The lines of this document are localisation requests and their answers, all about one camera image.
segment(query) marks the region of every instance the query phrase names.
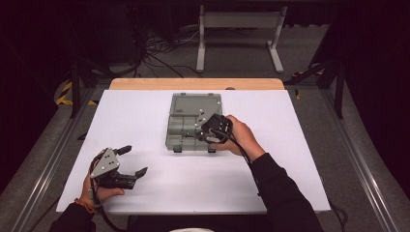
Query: bracelet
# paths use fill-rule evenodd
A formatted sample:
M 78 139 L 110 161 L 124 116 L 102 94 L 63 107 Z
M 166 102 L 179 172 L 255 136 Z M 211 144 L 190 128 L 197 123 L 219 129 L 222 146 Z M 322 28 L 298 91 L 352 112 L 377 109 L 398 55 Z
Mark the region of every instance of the bracelet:
M 74 203 L 84 207 L 87 210 L 87 212 L 90 213 L 90 214 L 94 214 L 96 212 L 96 209 L 94 209 L 93 207 L 87 205 L 84 201 L 82 201 L 78 198 L 75 199 Z

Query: white tabletop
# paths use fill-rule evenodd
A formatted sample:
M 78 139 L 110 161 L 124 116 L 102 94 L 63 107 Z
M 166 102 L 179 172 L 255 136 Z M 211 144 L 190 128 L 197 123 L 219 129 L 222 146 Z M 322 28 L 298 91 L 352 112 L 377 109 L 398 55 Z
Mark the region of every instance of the white tabletop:
M 58 203 L 63 212 L 81 193 L 92 159 L 104 148 L 132 145 L 118 157 L 121 174 L 148 167 L 124 196 L 104 203 L 113 214 L 261 214 L 266 208 L 242 157 L 229 152 L 183 151 L 165 146 L 174 93 L 219 93 L 224 115 L 247 123 L 261 146 L 284 167 L 315 211 L 330 206 L 310 150 L 284 90 L 106 90 Z

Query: white metal stand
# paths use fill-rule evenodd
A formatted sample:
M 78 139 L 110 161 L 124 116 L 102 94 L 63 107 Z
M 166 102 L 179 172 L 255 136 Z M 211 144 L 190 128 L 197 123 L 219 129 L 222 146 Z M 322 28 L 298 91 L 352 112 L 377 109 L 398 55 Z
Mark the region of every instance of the white metal stand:
M 201 5 L 199 12 L 199 48 L 196 70 L 204 71 L 205 62 L 205 28 L 206 27 L 236 27 L 236 28 L 274 28 L 276 30 L 274 39 L 268 41 L 268 47 L 274 61 L 275 69 L 278 73 L 283 73 L 283 66 L 279 60 L 277 44 L 286 16 L 286 7 L 280 9 L 280 12 L 268 13 L 222 13 L 207 12 Z

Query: black long-sleeved shirt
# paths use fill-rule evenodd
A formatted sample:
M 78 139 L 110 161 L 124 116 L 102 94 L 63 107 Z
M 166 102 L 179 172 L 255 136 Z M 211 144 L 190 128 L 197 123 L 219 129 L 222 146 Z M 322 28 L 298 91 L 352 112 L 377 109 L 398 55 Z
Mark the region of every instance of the black long-sleeved shirt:
M 310 203 L 299 191 L 296 183 L 287 176 L 284 168 L 278 166 L 268 153 L 256 159 L 251 164 L 250 168 L 252 169 L 254 178 L 258 182 L 260 196 L 267 208 L 267 219 L 270 222 L 270 228 L 264 231 L 323 231 Z M 207 217 L 207 219 L 208 221 L 215 222 L 212 219 L 215 217 L 222 216 L 212 216 L 211 220 L 209 220 L 209 217 Z M 85 208 L 73 203 L 70 204 L 66 211 L 52 223 L 50 231 L 92 231 L 94 226 L 92 218 L 93 214 L 89 214 Z M 184 226 L 181 223 L 173 223 L 172 226 L 176 226 L 176 224 L 180 227 L 173 227 L 173 229 L 192 227 L 191 224 Z M 143 223 L 139 227 L 136 227 L 137 230 L 135 232 L 163 231 L 154 229 L 147 230 L 149 227 Z M 206 223 L 201 224 L 201 227 L 213 229 L 217 232 L 236 231 L 232 227 L 224 229 L 211 223 L 209 223 L 209 226 L 207 226 Z

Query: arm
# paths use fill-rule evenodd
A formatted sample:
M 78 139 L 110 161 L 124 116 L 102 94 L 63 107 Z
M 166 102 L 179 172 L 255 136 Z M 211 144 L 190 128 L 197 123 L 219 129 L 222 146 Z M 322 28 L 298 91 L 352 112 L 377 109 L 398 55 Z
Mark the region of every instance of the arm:
M 75 200 L 77 203 L 70 204 L 63 214 L 51 224 L 49 231 L 89 232 L 95 230 L 95 224 L 92 221 L 95 213 L 94 202 L 88 197 L 90 187 L 90 174 L 88 174 L 83 182 L 82 193 Z M 102 203 L 109 197 L 116 195 L 124 195 L 124 190 L 121 188 L 99 188 L 97 192 L 97 197 Z
M 249 156 L 250 168 L 258 182 L 260 195 L 274 231 L 323 231 L 310 203 L 299 191 L 296 183 L 265 153 L 250 128 L 233 116 L 226 118 L 232 121 L 233 134 Z M 213 144 L 213 147 L 241 155 L 238 147 L 231 141 Z

